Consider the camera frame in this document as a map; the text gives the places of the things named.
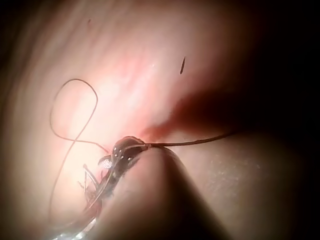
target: skin surface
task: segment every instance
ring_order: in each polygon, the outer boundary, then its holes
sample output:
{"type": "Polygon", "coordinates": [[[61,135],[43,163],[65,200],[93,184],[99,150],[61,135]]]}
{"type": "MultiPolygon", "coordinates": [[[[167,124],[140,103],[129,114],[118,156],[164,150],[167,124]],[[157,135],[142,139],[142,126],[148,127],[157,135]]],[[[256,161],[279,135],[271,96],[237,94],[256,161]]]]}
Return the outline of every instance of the skin surface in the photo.
{"type": "MultiPolygon", "coordinates": [[[[95,114],[80,140],[111,150],[124,136],[145,142],[214,137],[243,121],[240,106],[249,83],[244,63],[263,35],[260,23],[252,11],[226,3],[67,1],[40,7],[23,26],[5,75],[14,83],[3,88],[10,89],[1,136],[8,239],[36,238],[46,230],[50,191],[71,144],[49,127],[53,98],[64,82],[83,79],[98,95],[95,114]]],[[[86,85],[68,84],[54,104],[54,129],[75,138],[95,100],[86,85]]],[[[256,128],[171,149],[232,238],[291,238],[297,204],[293,199],[304,167],[292,149],[256,128]]],[[[92,144],[74,145],[53,200],[58,222],[76,216],[85,204],[77,184],[84,178],[82,165],[94,171],[105,154],[92,144]]],[[[139,162],[115,199],[138,210],[162,206],[166,193],[173,191],[166,187],[166,171],[161,161],[139,162]]],[[[111,224],[108,216],[117,219],[117,201],[111,200],[115,207],[105,210],[105,226],[111,224]]],[[[152,217],[147,210],[138,213],[146,215],[144,221],[152,217]]],[[[112,229],[117,232],[121,221],[115,222],[112,229]]]]}

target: pink skin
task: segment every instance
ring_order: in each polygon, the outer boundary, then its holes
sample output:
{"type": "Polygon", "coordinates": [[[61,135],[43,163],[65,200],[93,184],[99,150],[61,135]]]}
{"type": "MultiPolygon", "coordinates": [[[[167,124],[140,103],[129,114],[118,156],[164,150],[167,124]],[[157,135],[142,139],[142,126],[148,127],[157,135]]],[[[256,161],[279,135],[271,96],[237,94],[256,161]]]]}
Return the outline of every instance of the pink skin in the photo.
{"type": "MultiPolygon", "coordinates": [[[[236,119],[224,115],[220,105],[226,105],[226,96],[237,96],[245,83],[241,63],[257,43],[257,22],[232,5],[192,1],[65,3],[49,16],[44,6],[26,23],[16,48],[17,56],[24,56],[26,49],[32,49],[32,54],[20,70],[19,84],[6,108],[7,176],[14,189],[10,197],[17,231],[30,236],[41,232],[51,187],[71,144],[49,129],[53,97],[64,82],[81,78],[96,90],[96,112],[79,139],[100,143],[108,150],[124,136],[145,142],[213,137],[236,126],[236,119]],[[209,119],[202,116],[205,100],[214,115],[209,119]],[[14,151],[15,146],[21,146],[20,150],[14,151]]],[[[19,59],[13,66],[18,66],[19,59]]],[[[54,129],[75,138],[95,100],[86,85],[70,83],[54,105],[54,129]]],[[[172,149],[233,237],[259,239],[270,232],[287,236],[283,229],[292,227],[292,206],[276,192],[281,185],[293,194],[300,165],[272,137],[246,133],[172,149]],[[265,196],[273,200],[264,200],[265,196]]],[[[76,216],[85,204],[77,185],[84,179],[82,165],[94,171],[105,154],[92,144],[74,145],[53,201],[59,221],[70,213],[76,216]]],[[[147,176],[157,172],[149,167],[150,171],[140,163],[132,169],[130,176],[136,183],[130,190],[138,189],[138,195],[142,189],[141,196],[149,193],[154,200],[150,206],[156,208],[161,191],[155,192],[154,186],[161,185],[164,177],[158,172],[158,182],[145,186],[147,176]]]]}

